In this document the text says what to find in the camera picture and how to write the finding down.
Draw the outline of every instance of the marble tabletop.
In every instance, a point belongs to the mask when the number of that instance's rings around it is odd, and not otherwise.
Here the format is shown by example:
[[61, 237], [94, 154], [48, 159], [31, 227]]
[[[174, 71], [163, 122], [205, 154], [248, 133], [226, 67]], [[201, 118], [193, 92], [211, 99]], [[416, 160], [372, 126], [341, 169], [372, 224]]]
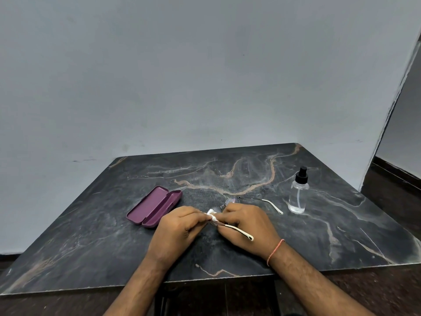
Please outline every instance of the marble tabletop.
[[[307, 207], [289, 212], [295, 173], [308, 167]], [[154, 230], [126, 219], [153, 187], [182, 190], [179, 205], [202, 211], [229, 197], [259, 205], [277, 232], [320, 271], [421, 263], [421, 242], [299, 144], [115, 159], [0, 278], [0, 294], [125, 285]], [[262, 260], [208, 224], [166, 282], [272, 275]]]

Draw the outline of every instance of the dark floor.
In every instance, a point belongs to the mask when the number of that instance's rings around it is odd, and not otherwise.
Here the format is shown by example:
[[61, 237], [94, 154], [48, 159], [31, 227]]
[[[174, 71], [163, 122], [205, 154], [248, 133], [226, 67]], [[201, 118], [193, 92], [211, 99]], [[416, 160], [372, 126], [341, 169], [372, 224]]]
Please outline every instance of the dark floor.
[[[421, 190], [372, 165], [362, 193], [421, 239]], [[0, 262], [0, 270], [6, 262]], [[327, 277], [376, 315], [421, 316], [421, 265], [330, 273]], [[102, 315], [121, 288], [0, 298], [0, 315]], [[175, 291], [167, 315], [269, 316], [275, 289], [268, 282], [231, 282]], [[288, 312], [291, 293], [279, 290]]]

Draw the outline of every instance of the white wall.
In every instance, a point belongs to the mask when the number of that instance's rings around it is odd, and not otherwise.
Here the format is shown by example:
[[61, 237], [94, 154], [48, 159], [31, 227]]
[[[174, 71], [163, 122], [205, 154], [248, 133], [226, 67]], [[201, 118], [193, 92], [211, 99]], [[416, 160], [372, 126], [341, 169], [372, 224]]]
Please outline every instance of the white wall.
[[376, 156], [421, 178], [421, 54], [418, 52]]
[[0, 253], [24, 251], [127, 154], [299, 142], [359, 188], [420, 8], [2, 0]]

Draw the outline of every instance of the person's right hand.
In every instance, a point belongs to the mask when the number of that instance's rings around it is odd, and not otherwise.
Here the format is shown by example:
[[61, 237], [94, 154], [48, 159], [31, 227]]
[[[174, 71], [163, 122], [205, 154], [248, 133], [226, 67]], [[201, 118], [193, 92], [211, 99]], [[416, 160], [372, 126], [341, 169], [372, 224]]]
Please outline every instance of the person's right hand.
[[229, 203], [222, 213], [215, 214], [218, 221], [225, 224], [237, 224], [238, 228], [254, 237], [247, 237], [232, 228], [218, 225], [218, 232], [234, 245], [267, 260], [281, 238], [267, 217], [257, 206]]

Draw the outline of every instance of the forearm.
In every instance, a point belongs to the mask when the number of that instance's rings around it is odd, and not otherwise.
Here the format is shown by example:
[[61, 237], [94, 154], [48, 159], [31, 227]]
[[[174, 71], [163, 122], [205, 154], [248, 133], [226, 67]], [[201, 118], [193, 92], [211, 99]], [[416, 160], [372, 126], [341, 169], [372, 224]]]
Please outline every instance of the forearm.
[[146, 256], [104, 316], [146, 315], [165, 273]]
[[287, 244], [281, 244], [269, 262], [298, 297], [309, 315], [373, 316]]

